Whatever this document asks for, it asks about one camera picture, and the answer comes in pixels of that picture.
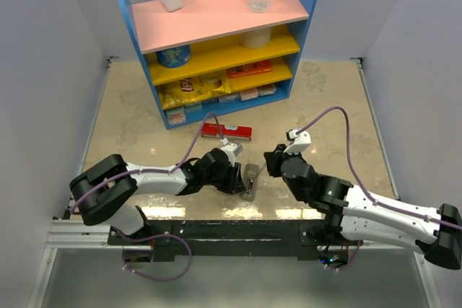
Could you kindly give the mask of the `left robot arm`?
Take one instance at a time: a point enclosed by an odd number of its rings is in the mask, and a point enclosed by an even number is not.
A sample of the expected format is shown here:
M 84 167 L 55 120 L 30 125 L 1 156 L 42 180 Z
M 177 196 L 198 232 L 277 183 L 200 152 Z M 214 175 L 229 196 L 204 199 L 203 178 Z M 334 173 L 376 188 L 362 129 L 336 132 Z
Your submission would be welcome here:
M 108 224 L 123 232 L 134 245 L 149 238 L 147 218 L 140 208 L 128 204 L 134 195 L 191 195 L 205 186 L 219 192 L 245 192 L 241 165 L 228 150 L 212 149 L 179 167 L 143 167 L 111 154 L 75 177 L 69 188 L 74 198 L 71 212 L 78 211 L 85 225 Z

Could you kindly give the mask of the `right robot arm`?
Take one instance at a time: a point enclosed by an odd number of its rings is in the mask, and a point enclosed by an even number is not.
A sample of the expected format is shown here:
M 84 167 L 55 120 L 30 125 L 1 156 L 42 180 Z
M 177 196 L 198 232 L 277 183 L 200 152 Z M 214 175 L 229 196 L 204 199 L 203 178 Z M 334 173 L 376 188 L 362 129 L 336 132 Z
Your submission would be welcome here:
M 323 240 L 373 241 L 422 254 L 433 265 L 461 269 L 461 215 L 455 206 L 425 207 L 385 198 L 337 177 L 322 175 L 284 144 L 263 155 L 297 201 L 322 213 Z

